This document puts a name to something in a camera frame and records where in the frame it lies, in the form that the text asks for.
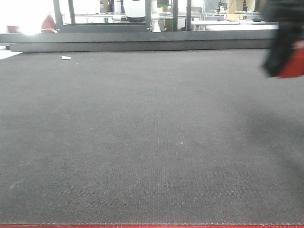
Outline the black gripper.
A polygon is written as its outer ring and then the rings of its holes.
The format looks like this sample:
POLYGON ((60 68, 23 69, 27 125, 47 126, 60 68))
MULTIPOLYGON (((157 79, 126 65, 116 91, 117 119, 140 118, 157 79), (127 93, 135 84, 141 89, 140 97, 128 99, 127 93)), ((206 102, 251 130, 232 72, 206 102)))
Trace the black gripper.
POLYGON ((277 77, 291 54, 292 45, 304 39, 304 2, 268 0, 261 9, 261 15, 263 20, 277 22, 279 26, 263 63, 268 76, 277 77))

